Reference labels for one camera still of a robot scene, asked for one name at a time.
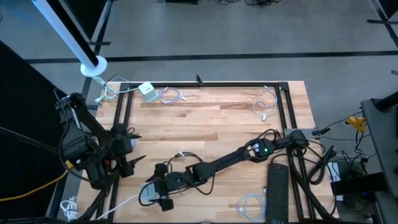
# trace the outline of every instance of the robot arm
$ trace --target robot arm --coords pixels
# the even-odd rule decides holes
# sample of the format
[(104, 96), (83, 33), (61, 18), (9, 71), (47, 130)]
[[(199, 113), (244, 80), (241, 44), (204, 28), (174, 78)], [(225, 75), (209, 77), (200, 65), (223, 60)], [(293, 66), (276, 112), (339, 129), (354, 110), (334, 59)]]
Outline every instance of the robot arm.
[(154, 183), (154, 189), (159, 194), (159, 198), (150, 200), (150, 202), (159, 203), (162, 211), (171, 210), (174, 208), (173, 200), (169, 198), (171, 192), (205, 184), (217, 172), (239, 162), (252, 161), (260, 163), (267, 160), (278, 149), (286, 147), (305, 149), (308, 145), (309, 143), (303, 132), (296, 130), (285, 138), (273, 141), (265, 138), (250, 140), (245, 146), (213, 162), (199, 162), (187, 166), (185, 172), (168, 173), (166, 164), (156, 164), (154, 175), (147, 182)]
[[(70, 161), (77, 170), (86, 170), (92, 188), (102, 189), (108, 185), (113, 179), (114, 169), (119, 170), (121, 177), (134, 174), (134, 164), (143, 157), (128, 162), (126, 154), (133, 150), (131, 139), (140, 136), (128, 133), (123, 124), (114, 125), (110, 131), (105, 130), (88, 112), (85, 99), (79, 93), (62, 98), (55, 106), (64, 128), (61, 157)], [(82, 124), (92, 134), (84, 132)], [(116, 161), (113, 169), (111, 161)]]

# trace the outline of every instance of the white pole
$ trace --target white pole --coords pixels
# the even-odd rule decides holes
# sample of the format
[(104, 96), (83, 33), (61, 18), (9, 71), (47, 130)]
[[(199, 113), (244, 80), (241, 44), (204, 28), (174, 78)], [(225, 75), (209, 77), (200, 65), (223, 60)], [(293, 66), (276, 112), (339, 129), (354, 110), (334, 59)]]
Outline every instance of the white pole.
[(32, 0), (32, 2), (80, 60), (82, 74), (87, 77), (101, 75), (107, 66), (105, 58), (97, 56), (98, 65), (95, 66), (48, 2), (46, 0)]

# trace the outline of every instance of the power adapter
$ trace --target power adapter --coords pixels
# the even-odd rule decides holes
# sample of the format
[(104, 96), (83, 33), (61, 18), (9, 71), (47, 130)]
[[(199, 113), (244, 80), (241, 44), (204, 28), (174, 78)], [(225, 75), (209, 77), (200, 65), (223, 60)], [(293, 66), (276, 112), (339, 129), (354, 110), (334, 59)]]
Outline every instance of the power adapter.
[(150, 84), (150, 82), (144, 82), (139, 85), (138, 90), (141, 93), (142, 99), (144, 99), (146, 103), (150, 103), (157, 99), (155, 88)]

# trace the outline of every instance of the wooden table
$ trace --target wooden table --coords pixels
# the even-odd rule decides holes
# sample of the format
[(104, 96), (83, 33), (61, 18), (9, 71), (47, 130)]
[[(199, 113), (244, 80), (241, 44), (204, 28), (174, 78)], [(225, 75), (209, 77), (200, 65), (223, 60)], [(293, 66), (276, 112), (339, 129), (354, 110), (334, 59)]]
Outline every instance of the wooden table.
[[(119, 89), (120, 83), (110, 85)], [(289, 87), (297, 126), (314, 128), (304, 82), (289, 82)], [(233, 152), (266, 129), (273, 128), (282, 132), (278, 110), (265, 121), (252, 112), (252, 104), (262, 87), (179, 89), (187, 101), (178, 101), (169, 106), (159, 101), (144, 103), (139, 92), (134, 92), (129, 127), (134, 127), (142, 138), (138, 140), (134, 151), (127, 155), (127, 159), (142, 155), (147, 157), (138, 163), (133, 176), (121, 179), (117, 204), (139, 193), (140, 184), (153, 174), (156, 163), (167, 161), (180, 151), (193, 152), (204, 161), (212, 161)], [(272, 95), (268, 95), (267, 100), (271, 101)], [(123, 102), (121, 118), (124, 117), (127, 99)], [(98, 108), (96, 119), (106, 129), (110, 129), (113, 124), (116, 103), (115, 98), (105, 101)], [(287, 104), (285, 101), (283, 103), (290, 126)], [(321, 154), (318, 145), (312, 144), (311, 147)], [(318, 160), (311, 151), (308, 151), (305, 157)], [(174, 209), (168, 212), (162, 212), (158, 204), (142, 207), (136, 199), (132, 199), (116, 210), (114, 222), (245, 222), (236, 212), (236, 202), (247, 194), (262, 195), (270, 161), (271, 159), (268, 159), (260, 164), (240, 162), (223, 170), (216, 175), (211, 195), (202, 195), (195, 189), (184, 192), (183, 196), (173, 195)], [(275, 161), (287, 165), (285, 156), (278, 157)], [(197, 163), (195, 158), (175, 159), (173, 167), (174, 170), (184, 171), (185, 166), (194, 163)], [(307, 170), (310, 170), (313, 164), (306, 162), (306, 166)], [(328, 175), (325, 176), (321, 184), (312, 185), (311, 189), (323, 206), (331, 211), (334, 204), (333, 194)], [(297, 211), (290, 181), (289, 178), (289, 222), (296, 222)], [(200, 188), (207, 192), (210, 186), (211, 181), (208, 181)], [(89, 183), (81, 182), (77, 201), (79, 213), (83, 213), (90, 206), (97, 193), (98, 191), (91, 189)], [(302, 191), (301, 199), (307, 217), (308, 208)], [(108, 202), (109, 199), (104, 212), (108, 210)], [(259, 206), (256, 200), (250, 201), (249, 211), (251, 215), (258, 214)]]

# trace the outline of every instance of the power strip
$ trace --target power strip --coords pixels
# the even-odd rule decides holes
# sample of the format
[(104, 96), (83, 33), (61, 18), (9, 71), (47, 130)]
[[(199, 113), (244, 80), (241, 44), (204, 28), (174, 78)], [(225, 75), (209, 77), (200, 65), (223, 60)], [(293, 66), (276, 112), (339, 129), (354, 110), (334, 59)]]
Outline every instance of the power strip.
[(289, 168), (283, 164), (270, 163), (267, 178), (267, 224), (289, 222)]
[(143, 84), (139, 85), (138, 90), (141, 93), (142, 99), (146, 103), (150, 103), (156, 100), (158, 97), (154, 86), (152, 86), (150, 82), (144, 82)]

